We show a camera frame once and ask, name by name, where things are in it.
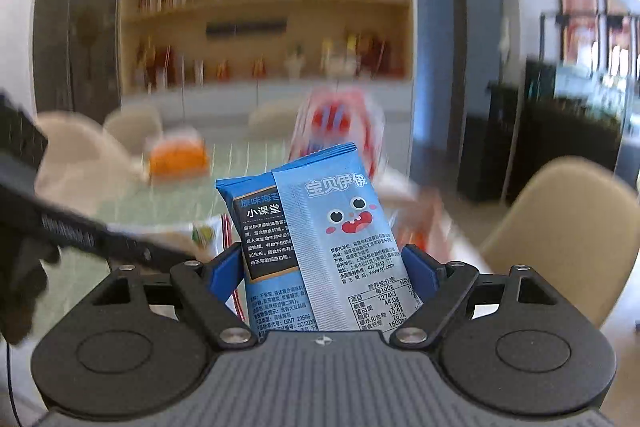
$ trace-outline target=snack package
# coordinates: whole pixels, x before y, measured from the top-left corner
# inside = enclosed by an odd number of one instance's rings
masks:
[[[384,130],[383,111],[363,91],[315,89],[298,112],[289,160],[353,142],[373,179],[381,161]]]
[[[150,146],[149,176],[153,181],[202,176],[209,157],[202,136],[190,128],[165,134]]]
[[[250,324],[261,336],[319,328],[388,338],[419,308],[355,144],[216,187],[242,240]]]
[[[208,263],[231,244],[230,227],[224,223],[224,216],[211,217],[197,223],[182,223],[166,226],[107,225],[114,232],[122,232],[134,237],[144,237],[149,241],[177,248],[192,254],[201,263]],[[244,320],[238,291],[229,297],[226,306]]]

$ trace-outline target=beige chair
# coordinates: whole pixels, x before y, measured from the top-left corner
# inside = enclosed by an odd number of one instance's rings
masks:
[[[142,156],[146,141],[162,136],[160,113],[149,105],[117,109],[106,118],[103,127],[132,156]]]
[[[496,273],[533,267],[599,327],[639,248],[635,193],[610,171],[565,157],[531,179],[481,254]]]
[[[35,182],[36,195],[92,216],[103,201],[120,197],[143,180],[126,150],[89,118],[69,112],[36,117],[49,140]]]
[[[283,98],[260,105],[249,116],[249,139],[291,140],[302,102],[298,98]]]

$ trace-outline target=cartoon face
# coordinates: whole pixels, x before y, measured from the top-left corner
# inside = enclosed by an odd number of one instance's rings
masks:
[[[341,225],[341,229],[344,233],[357,233],[366,229],[373,222],[373,215],[367,208],[367,201],[364,198],[356,196],[351,198],[351,210],[348,213],[344,213],[339,208],[334,208],[326,214],[326,219],[331,224],[325,232],[334,233],[338,225]],[[370,210],[375,210],[377,206],[375,204],[369,205]]]

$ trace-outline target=black label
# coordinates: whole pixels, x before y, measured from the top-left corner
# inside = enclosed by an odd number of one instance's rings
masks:
[[[252,280],[298,266],[277,187],[235,199],[234,210]]]

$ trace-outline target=seaweed snack package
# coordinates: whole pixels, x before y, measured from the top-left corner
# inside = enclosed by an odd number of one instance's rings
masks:
[[[273,173],[217,180],[242,242],[249,325],[268,330],[316,331],[287,219]]]
[[[362,90],[315,89],[298,112],[289,160],[354,142],[367,175],[373,179],[382,157],[384,130],[383,111]]]
[[[355,144],[216,187],[242,239],[260,336],[320,329],[388,338],[420,306]]]

